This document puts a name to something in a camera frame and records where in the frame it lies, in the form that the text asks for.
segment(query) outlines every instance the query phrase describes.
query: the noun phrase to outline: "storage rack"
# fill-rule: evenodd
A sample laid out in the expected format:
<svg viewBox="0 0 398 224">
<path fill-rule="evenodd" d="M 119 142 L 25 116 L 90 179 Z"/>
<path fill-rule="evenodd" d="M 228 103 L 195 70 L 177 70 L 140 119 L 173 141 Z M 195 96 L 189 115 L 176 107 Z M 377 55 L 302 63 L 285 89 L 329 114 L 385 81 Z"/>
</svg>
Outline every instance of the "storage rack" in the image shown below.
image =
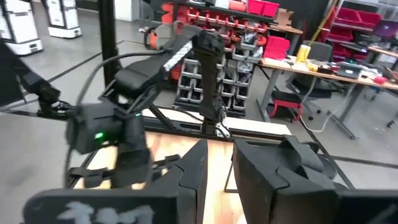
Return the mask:
<svg viewBox="0 0 398 224">
<path fill-rule="evenodd" d="M 255 40 L 252 44 L 245 44 L 242 37 L 234 36 L 233 29 L 228 29 L 227 33 L 221 34 L 224 39 L 229 41 L 232 40 L 234 44 L 225 48 L 225 53 L 228 55 L 224 55 L 217 64 L 218 91 L 221 93 L 224 105 L 228 109 L 228 116 L 244 117 L 246 115 L 246 104 L 250 97 L 250 84 L 254 68 L 262 57 L 262 54 L 260 57 L 252 57 L 252 53 L 257 47 L 261 47 L 262 44 L 265 44 L 266 38 L 264 35 L 267 34 L 267 25 L 271 22 L 274 23 L 274 19 L 220 7 L 205 7 L 201 4 L 181 1 L 174 1 L 174 19 L 177 15 L 175 12 L 178 10 L 176 7 L 178 5 L 191 7 L 188 10 L 188 17 L 198 22 L 198 26 L 200 26 L 200 22 L 202 21 L 205 22 L 207 26 L 225 26 L 238 30 L 246 30 L 256 35 L 261 34 L 260 40 Z M 214 11 L 243 20 L 242 23 L 236 24 L 229 21 L 211 20 L 211 18 L 199 16 L 199 13 L 195 10 Z M 248 25 L 246 20 L 258 23 L 255 25 Z M 200 66 L 199 61 L 194 58 L 187 58 L 184 60 L 181 68 L 181 75 L 178 80 L 177 97 L 174 102 L 175 106 L 181 106 L 191 111 L 198 111 L 199 102 L 203 98 Z"/>
<path fill-rule="evenodd" d="M 342 28 L 342 29 L 349 29 L 350 32 L 352 31 L 362 31 L 362 32 L 367 32 L 370 33 L 373 31 L 373 28 L 368 28 L 368 27 L 362 27 L 362 26 L 354 26 L 354 25 L 349 25 L 349 24 L 343 24 L 340 22 L 336 22 L 336 19 L 338 18 L 338 14 L 341 10 L 341 8 L 343 7 L 344 2 L 352 2 L 352 3 L 358 3 L 358 4 L 365 4 L 365 5 L 369 5 L 366 2 L 361 2 L 361 1 L 350 1 L 350 0 L 341 0 L 336 8 L 335 14 L 332 18 L 332 20 L 330 21 L 330 25 L 329 28 L 324 28 L 322 29 L 322 32 L 326 32 L 326 35 L 322 37 L 322 40 L 329 40 L 331 42 L 334 43 L 334 49 L 333 49 L 333 58 L 336 60 L 344 60 L 347 57 L 350 56 L 354 56 L 355 59 L 358 60 L 364 60 L 366 58 L 366 54 L 361 53 L 361 54 L 354 54 L 354 53 L 350 53 L 349 51 L 347 51 L 346 47 L 344 47 L 343 45 L 340 44 L 354 44 L 351 40 L 338 40 L 338 39 L 334 39 L 332 37 L 330 37 L 330 32 L 332 29 L 338 29 L 338 28 Z"/>
</svg>

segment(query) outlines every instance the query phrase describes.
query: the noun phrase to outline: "yellow container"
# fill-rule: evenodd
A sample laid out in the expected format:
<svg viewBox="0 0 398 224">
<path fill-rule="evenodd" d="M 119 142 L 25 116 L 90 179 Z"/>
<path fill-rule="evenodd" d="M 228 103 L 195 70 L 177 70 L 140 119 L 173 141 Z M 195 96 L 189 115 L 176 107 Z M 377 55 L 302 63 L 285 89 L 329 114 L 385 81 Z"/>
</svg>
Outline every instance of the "yellow container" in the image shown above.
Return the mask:
<svg viewBox="0 0 398 224">
<path fill-rule="evenodd" d="M 310 50 L 310 46 L 302 44 L 297 52 L 296 62 L 305 62 L 307 60 L 308 54 L 310 53 Z"/>
</svg>

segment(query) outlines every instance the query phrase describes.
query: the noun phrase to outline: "concrete floor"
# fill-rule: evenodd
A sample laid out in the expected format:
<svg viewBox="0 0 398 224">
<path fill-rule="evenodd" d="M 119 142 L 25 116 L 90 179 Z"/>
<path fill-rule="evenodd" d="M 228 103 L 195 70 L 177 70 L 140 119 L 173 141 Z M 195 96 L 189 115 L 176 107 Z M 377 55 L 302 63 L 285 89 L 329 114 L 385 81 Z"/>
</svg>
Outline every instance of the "concrete floor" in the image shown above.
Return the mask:
<svg viewBox="0 0 398 224">
<path fill-rule="evenodd" d="M 48 80 L 56 78 L 52 84 L 62 91 L 62 99 L 74 103 L 78 92 L 88 74 L 101 61 L 98 15 L 94 12 L 79 11 L 79 20 L 83 36 L 75 40 L 50 37 L 46 29 L 46 20 L 40 4 L 35 4 L 36 24 L 44 45 L 44 52 L 24 58 L 24 61 L 37 73 Z M 138 34 L 133 23 L 117 21 L 117 40 L 121 54 L 142 52 L 142 35 Z M 142 57 L 122 60 L 127 65 Z M 285 90 L 288 74 L 281 75 L 277 87 Z M 260 72 L 254 74 L 251 97 L 247 104 L 246 119 L 261 121 L 256 98 L 264 94 L 268 79 Z M 102 71 L 94 79 L 84 102 L 94 103 L 103 91 Z M 175 93 L 163 92 L 155 101 L 156 105 L 172 106 Z M 27 95 L 28 100 L 35 99 Z M 315 102 L 324 110 L 334 109 L 341 103 L 341 96 L 331 100 Z M 360 99 L 359 107 L 349 120 L 349 126 L 359 136 L 358 140 L 348 139 L 332 122 L 322 133 L 314 133 L 326 151 L 333 157 L 357 189 L 398 189 L 398 146 L 397 128 L 386 129 L 386 123 L 397 111 L 396 99 L 387 93 L 381 93 L 376 101 Z M 37 103 L 20 106 L 15 110 L 36 112 Z M 0 113 L 0 223 L 19 223 L 24 202 L 33 194 L 51 188 L 61 187 L 62 166 L 67 145 L 64 138 L 65 123 L 42 118 L 32 118 Z M 313 121 L 306 121 L 313 129 L 318 129 L 325 120 L 320 114 Z M 275 123 L 286 124 L 290 132 L 301 141 L 313 141 L 299 122 L 290 123 L 280 119 Z M 72 166 L 80 165 L 86 156 L 74 153 Z M 342 184 L 345 177 L 337 177 Z"/>
</svg>

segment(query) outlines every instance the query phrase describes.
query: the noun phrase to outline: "green led light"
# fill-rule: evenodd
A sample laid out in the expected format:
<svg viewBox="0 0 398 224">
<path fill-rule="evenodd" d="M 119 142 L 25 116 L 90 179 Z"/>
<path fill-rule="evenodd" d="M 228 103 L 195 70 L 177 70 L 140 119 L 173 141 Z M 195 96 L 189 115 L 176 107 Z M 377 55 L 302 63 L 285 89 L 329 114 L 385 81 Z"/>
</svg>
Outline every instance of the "green led light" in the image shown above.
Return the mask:
<svg viewBox="0 0 398 224">
<path fill-rule="evenodd" d="M 102 137 L 104 137 L 104 133 L 96 133 L 95 136 L 94 136 L 94 139 L 99 139 L 99 138 L 102 138 Z"/>
</svg>

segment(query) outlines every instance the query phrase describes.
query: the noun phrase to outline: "white robot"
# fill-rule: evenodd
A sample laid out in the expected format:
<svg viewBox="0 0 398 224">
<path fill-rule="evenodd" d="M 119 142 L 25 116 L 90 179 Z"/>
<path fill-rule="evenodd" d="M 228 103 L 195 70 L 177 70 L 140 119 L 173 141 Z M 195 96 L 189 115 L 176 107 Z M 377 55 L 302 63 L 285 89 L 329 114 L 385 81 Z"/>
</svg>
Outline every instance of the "white robot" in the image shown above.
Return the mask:
<svg viewBox="0 0 398 224">
<path fill-rule="evenodd" d="M 81 36 L 75 0 L 41 0 L 47 11 L 52 37 L 74 39 Z"/>
<path fill-rule="evenodd" d="M 0 1 L 0 37 L 17 55 L 43 50 L 29 1 Z"/>
</svg>

